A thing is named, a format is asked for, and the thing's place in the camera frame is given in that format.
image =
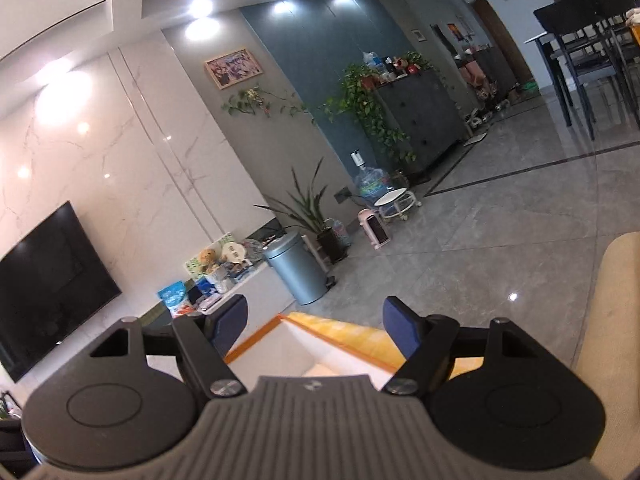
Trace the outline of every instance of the beige sofa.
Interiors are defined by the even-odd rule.
[[[607,414],[593,463],[622,480],[640,465],[640,232],[604,254],[575,371]]]

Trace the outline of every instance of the electrical outlet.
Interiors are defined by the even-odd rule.
[[[334,195],[335,201],[338,204],[341,204],[342,202],[347,200],[350,196],[353,196],[353,193],[351,193],[351,191],[349,191],[348,187],[343,187],[340,191],[338,191],[338,193],[336,193]]]

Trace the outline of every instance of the brown wooden door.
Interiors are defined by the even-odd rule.
[[[511,34],[504,26],[502,20],[495,13],[494,8],[489,4],[487,0],[476,0],[471,6],[474,8],[478,18],[482,21],[482,24],[494,38],[497,46],[504,54],[507,63],[513,70],[513,75],[516,76],[518,83],[524,84],[527,81],[533,79],[533,74],[529,69],[529,65],[524,61],[520,49],[513,41]]]

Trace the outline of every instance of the blue metal trash can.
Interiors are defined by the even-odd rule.
[[[326,274],[299,233],[288,233],[271,242],[264,257],[300,305],[313,303],[327,292]]]

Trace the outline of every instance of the white marble wall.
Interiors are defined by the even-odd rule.
[[[0,120],[0,258],[71,200],[123,294],[17,384],[0,368],[0,388],[19,400],[117,319],[156,304],[156,291],[184,279],[183,262],[203,246],[272,218],[253,208],[263,198],[162,34],[79,70],[92,95],[68,123],[41,124],[36,97]],[[23,165],[29,178],[18,177]]]

